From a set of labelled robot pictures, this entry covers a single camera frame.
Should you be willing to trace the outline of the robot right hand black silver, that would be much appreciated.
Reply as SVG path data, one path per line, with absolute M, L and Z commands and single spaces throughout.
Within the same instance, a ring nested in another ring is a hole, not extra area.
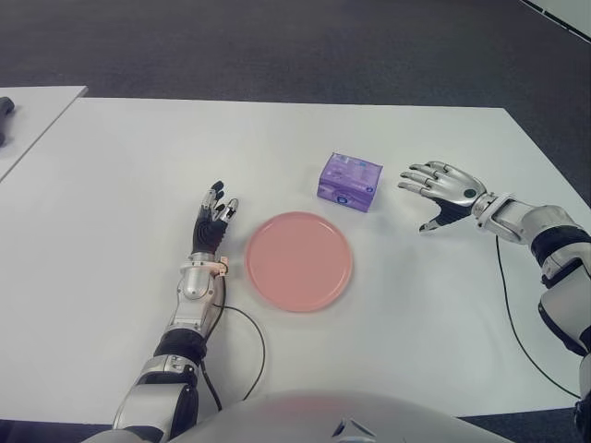
M 440 209 L 435 218 L 419 227 L 421 233 L 467 218 L 476 201 L 487 193 L 480 180 L 446 162 L 415 163 L 400 177 L 399 188 L 434 202 Z

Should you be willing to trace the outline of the robot left hand black silver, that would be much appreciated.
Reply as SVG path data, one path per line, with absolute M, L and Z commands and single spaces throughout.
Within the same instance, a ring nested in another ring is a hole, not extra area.
M 223 196 L 224 183 L 217 181 L 202 199 L 193 229 L 192 254 L 216 254 L 227 226 L 234 218 L 239 206 L 237 198 L 221 203 Z

